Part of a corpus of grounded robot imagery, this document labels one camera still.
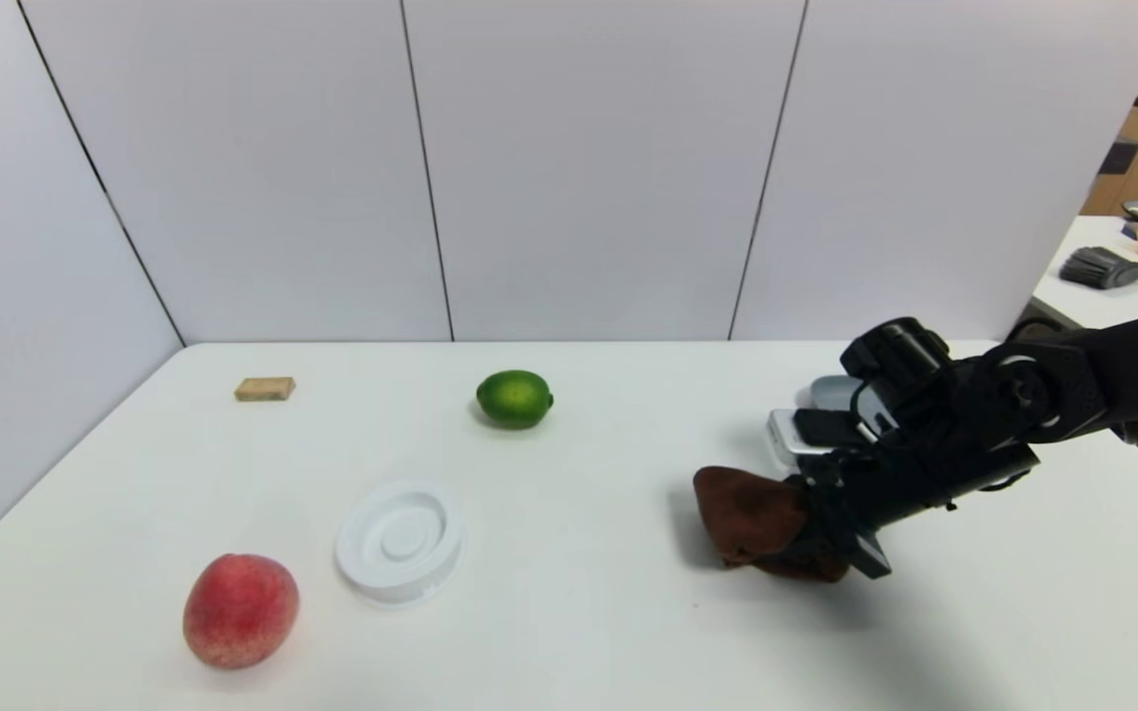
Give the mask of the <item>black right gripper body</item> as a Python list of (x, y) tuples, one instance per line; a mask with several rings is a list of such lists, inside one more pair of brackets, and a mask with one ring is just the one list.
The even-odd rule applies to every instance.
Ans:
[(971, 491), (1000, 491), (1039, 463), (1026, 444), (995, 450), (872, 445), (840, 448), (800, 465), (810, 520), (836, 557), (868, 578), (891, 573), (879, 543), (885, 527), (935, 509), (953, 510)]

